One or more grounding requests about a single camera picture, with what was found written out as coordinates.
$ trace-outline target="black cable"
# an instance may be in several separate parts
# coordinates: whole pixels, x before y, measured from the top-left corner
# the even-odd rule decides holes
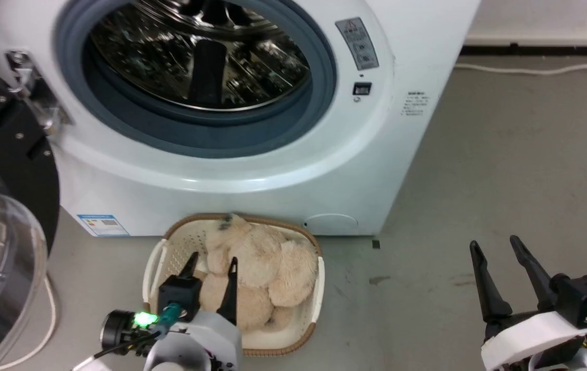
[[[115,352],[115,350],[119,350],[122,348],[128,348],[131,345],[136,345],[136,344],[143,343],[144,341],[152,340],[154,338],[157,338],[160,334],[161,333],[159,331],[156,331],[155,333],[150,333],[149,335],[140,336],[139,338],[135,338],[131,341],[126,341],[126,343],[121,343],[121,344],[117,345],[116,347],[112,347],[112,348],[98,352],[97,354],[93,355],[93,358],[100,359],[100,357],[103,357],[107,354]]]

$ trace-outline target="teal cable connector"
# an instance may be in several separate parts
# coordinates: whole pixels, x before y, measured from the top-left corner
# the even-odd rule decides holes
[[[170,327],[178,322],[181,312],[183,312],[183,309],[181,308],[181,305],[178,305],[177,303],[171,303],[165,308],[165,310],[163,310],[163,314],[159,316],[158,322],[151,330],[152,333],[160,333],[156,338],[157,340],[161,340],[167,335]]]

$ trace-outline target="gray floor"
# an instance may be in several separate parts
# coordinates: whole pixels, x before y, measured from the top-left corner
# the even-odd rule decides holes
[[[514,264],[510,234],[550,274],[587,273],[587,72],[456,71],[380,235],[382,249],[364,238],[322,238],[326,310],[316,333],[295,354],[247,359],[244,369],[482,369],[484,325],[467,247],[479,240],[503,296],[514,310],[531,310],[535,298]],[[46,349],[15,370],[69,369],[96,352],[105,314],[140,309],[142,270],[156,241],[92,238],[63,214],[50,261],[60,324]],[[42,295],[13,355],[39,341],[47,308]],[[107,361],[117,371],[143,364]]]

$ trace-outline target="black baseboard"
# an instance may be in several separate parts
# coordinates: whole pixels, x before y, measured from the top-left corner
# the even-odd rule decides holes
[[[461,56],[587,56],[587,46],[464,45]]]

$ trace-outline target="white wall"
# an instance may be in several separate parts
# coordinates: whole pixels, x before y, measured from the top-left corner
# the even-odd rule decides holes
[[[482,0],[466,44],[587,45],[587,0]]]

